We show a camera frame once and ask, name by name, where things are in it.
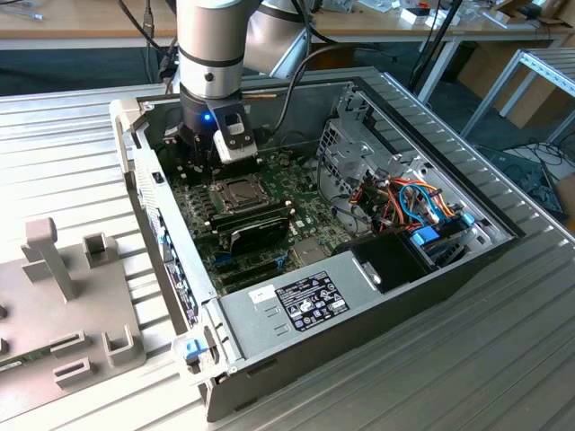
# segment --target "wooden desk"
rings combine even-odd
[[[116,0],[34,0],[43,22],[0,12],[0,50],[51,48],[143,47],[144,39],[134,29]],[[137,19],[144,12],[145,0],[126,0]],[[164,0],[152,0],[155,36],[159,44],[168,45],[176,35],[175,17]],[[425,24],[415,26],[399,19],[399,11],[374,11],[356,4],[352,13],[320,11],[314,17],[317,29],[341,42],[424,41],[429,33]],[[462,19],[449,30],[446,42],[419,98],[426,102],[459,43],[465,40],[553,40],[560,46],[573,30],[561,27],[551,32],[508,31],[486,18]]]

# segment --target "desk leg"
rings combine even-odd
[[[551,142],[553,143],[555,141],[555,139],[557,139],[559,137],[559,135],[561,133],[563,133],[563,130],[565,130],[567,128],[567,126],[569,126],[569,124],[571,124],[573,122],[573,120],[575,119],[575,110],[569,114],[569,117],[567,117],[560,125],[559,127],[557,127],[551,135],[549,135],[549,137],[547,138],[547,142]]]
[[[483,115],[493,104],[501,88],[503,88],[505,84],[509,82],[513,74],[515,74],[515,71],[518,70],[520,64],[519,59],[521,58],[521,55],[522,55],[521,50],[518,50],[513,55],[511,61],[509,61],[509,63],[505,66],[505,69],[503,69],[503,72],[501,72],[500,77],[497,78],[495,84],[493,84],[489,92],[485,95],[483,101],[477,107],[477,110],[475,110],[469,121],[467,121],[467,124],[465,125],[461,133],[459,133],[461,137],[466,137],[467,135],[469,135],[469,132],[471,131],[473,126],[477,124],[477,121],[483,118]]]
[[[558,48],[563,44],[564,41],[565,38],[556,39],[553,42],[551,42],[551,44],[549,44],[549,48]],[[523,80],[523,82],[515,90],[513,95],[509,98],[503,109],[500,111],[501,117],[506,118],[508,116],[509,112],[513,109],[518,100],[521,99],[523,94],[525,94],[525,91],[527,90],[527,88],[529,88],[529,85],[531,85],[536,76],[537,76],[536,71],[532,70],[531,72],[529,72],[529,75],[527,75],[525,80]]]
[[[457,51],[457,47],[459,47],[459,40],[446,42],[445,46],[441,50],[441,54],[439,54],[438,60],[435,62],[433,69],[431,69],[428,79],[421,87],[420,94],[417,96],[421,103],[425,104],[428,102],[429,96],[433,93],[433,90],[439,82],[439,78],[441,78],[443,73],[446,71],[447,65]]]

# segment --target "robot end effector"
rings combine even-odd
[[[291,75],[305,55],[303,20],[290,0],[177,0],[177,20],[184,125],[213,136],[223,163],[254,155],[243,66]]]

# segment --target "warning label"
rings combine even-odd
[[[349,310],[325,271],[281,287],[276,295],[300,332]]]

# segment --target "circuit board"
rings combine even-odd
[[[355,226],[344,226],[331,213],[331,206],[317,192],[312,177],[311,168],[290,161],[284,154],[262,157],[260,170],[251,174],[243,186],[251,181],[254,187],[263,188],[262,195],[270,202],[289,201],[295,211],[289,217],[285,237],[239,256],[223,247],[206,224],[214,216],[233,213],[229,201],[222,198],[222,189],[214,183],[190,186],[185,175],[170,181],[184,222],[219,295],[327,258],[339,244],[354,237]],[[237,184],[234,179],[227,181],[230,189]],[[236,196],[247,199],[237,190]]]

